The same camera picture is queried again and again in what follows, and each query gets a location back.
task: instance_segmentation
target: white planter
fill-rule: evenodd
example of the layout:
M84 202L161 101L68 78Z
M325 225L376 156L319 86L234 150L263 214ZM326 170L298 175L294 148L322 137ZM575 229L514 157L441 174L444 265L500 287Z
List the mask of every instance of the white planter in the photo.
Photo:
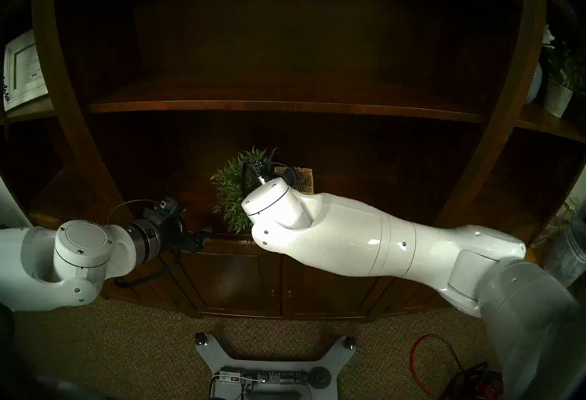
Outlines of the white planter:
M547 92L543 107L555 117L561 117L572 98L572 91L551 78L547 81Z
M543 69L541 68L541 64L537 63L537 67L535 68L535 73L533 74L533 80L531 81L531 86L529 87L529 92L527 94L527 98L525 99L525 105L531 103L537 97L537 93L539 92L539 88L541 87L541 80L543 78Z

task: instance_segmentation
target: picture frame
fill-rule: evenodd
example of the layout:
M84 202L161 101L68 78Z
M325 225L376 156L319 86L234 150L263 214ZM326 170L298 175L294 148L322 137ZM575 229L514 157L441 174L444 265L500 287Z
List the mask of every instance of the picture frame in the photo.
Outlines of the picture frame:
M6 45L3 72L9 96L4 99L6 111L48 94L32 29Z

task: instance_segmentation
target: woven basket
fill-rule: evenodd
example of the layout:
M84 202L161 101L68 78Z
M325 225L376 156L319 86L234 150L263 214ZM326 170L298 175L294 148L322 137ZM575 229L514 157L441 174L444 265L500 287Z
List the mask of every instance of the woven basket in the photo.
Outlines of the woven basket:
M314 172L311 168L298 168L294 167L301 176L301 182L299 182L293 188L304 195L314 194ZM283 174L287 169L285 167L275 167L275 173Z

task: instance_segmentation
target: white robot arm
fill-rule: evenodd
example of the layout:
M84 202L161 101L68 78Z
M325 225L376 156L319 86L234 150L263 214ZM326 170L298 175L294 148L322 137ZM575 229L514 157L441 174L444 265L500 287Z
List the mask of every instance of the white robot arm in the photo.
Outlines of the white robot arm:
M485 273L504 258L525 257L522 241L493 229L406 222L353 199L300 194L282 178L254 190L242 206L264 249L340 275L414 280L474 316Z
M162 249L200 250L205 233L189 235L182 211L179 200L166 198L124 227L74 220L57 231L0 231L0 303L21 311L88 304L104 280L128 274Z
M502 366L506 399L528 390L563 325L581 322L568 291L525 262L525 244L508 234L406 222L352 199L300 194L282 178L262 184L242 206L260 247L340 275L414 280L483 318ZM585 371L583 365L574 369L573 386ZM571 387L565 384L560 392Z

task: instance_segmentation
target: carpet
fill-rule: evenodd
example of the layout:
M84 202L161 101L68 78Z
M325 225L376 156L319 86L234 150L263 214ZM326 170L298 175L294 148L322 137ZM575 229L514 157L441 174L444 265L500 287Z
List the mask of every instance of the carpet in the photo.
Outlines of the carpet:
M340 335L358 351L338 378L340 398L424 399L409 357L420 336L453 345L464 368L488 360L498 370L483 322L455 309L398 315L374 323L209 317L201 320L116 299L83 307L15 313L17 352L38 374L98 389L120 400L205 400L210 370L193 335L216 336L233 358L318 359ZM416 370L439 395L457 372L442 342L423 342Z

